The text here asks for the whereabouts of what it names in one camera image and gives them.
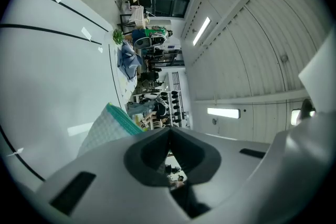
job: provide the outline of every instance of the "green and white cloth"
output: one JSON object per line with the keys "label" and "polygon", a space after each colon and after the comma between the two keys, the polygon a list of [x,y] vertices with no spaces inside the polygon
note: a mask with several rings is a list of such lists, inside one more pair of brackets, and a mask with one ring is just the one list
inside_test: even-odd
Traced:
{"label": "green and white cloth", "polygon": [[107,142],[142,132],[122,109],[108,103],[93,123],[77,157]]}

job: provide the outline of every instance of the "ceiling light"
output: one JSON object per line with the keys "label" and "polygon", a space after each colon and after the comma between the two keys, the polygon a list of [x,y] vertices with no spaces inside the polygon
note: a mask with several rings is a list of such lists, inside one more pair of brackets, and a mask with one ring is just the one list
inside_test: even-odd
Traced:
{"label": "ceiling light", "polygon": [[203,32],[205,31],[206,27],[209,25],[210,22],[211,22],[211,20],[209,19],[209,17],[206,17],[202,27],[198,31],[197,36],[195,37],[195,39],[193,41],[194,45],[198,42],[198,40],[200,39],[201,35],[203,34]]}
{"label": "ceiling light", "polygon": [[[292,115],[291,115],[291,118],[290,118],[290,124],[291,125],[297,125],[297,119],[298,119],[300,111],[301,111],[300,109],[294,109],[294,110],[292,110]],[[313,117],[315,115],[315,111],[314,110],[310,111],[309,115],[311,117]]]}
{"label": "ceiling light", "polygon": [[208,114],[223,116],[223,117],[228,117],[228,118],[234,118],[234,119],[240,118],[239,109],[211,109],[211,108],[208,108]]}

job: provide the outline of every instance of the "jeans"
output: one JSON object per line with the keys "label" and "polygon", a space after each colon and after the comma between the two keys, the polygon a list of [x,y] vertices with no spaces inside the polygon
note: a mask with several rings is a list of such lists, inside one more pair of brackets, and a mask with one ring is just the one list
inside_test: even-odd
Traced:
{"label": "jeans", "polygon": [[138,103],[131,103],[127,106],[127,115],[132,118],[135,114],[149,114],[149,109],[154,109],[154,105],[156,104],[155,100],[148,101],[144,104],[138,104]]}

